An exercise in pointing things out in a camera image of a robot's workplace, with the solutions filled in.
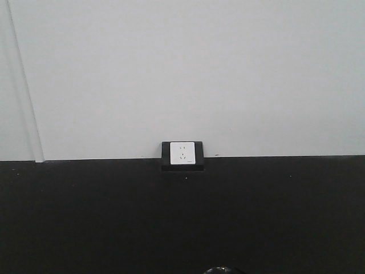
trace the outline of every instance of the electrical outlet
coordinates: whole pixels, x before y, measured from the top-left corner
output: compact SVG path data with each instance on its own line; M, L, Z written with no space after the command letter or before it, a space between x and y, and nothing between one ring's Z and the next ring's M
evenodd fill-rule
M170 143L171 164L195 164L194 142L171 142Z

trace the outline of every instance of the white wall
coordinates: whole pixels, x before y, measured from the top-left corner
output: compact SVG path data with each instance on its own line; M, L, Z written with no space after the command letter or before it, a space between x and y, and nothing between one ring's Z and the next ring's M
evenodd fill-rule
M7 12L6 1L0 0L0 161L35 160L17 93Z
M365 154L365 1L10 0L46 159Z

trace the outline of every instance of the white outlet faceplate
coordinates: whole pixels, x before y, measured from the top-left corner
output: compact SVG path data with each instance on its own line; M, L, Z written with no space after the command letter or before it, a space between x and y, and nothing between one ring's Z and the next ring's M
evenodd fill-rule
M170 143L171 164L195 164L194 142L171 142Z

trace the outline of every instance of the dark object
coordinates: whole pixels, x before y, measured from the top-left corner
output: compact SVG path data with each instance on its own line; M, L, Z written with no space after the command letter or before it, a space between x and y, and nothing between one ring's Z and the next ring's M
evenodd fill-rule
M203 274L246 274L236 267L213 267L205 271Z
M204 170L203 143L195 144L195 164L171 164L170 163L170 142L162 142L162 171L202 171Z
M365 273L365 156L204 166L0 162L0 273Z

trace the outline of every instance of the power socket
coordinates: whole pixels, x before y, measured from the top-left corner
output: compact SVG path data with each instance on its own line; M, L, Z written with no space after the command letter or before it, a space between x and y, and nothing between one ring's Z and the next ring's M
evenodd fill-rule
M195 164L194 142L171 142L170 164Z
M202 142L162 142L162 171L202 171Z

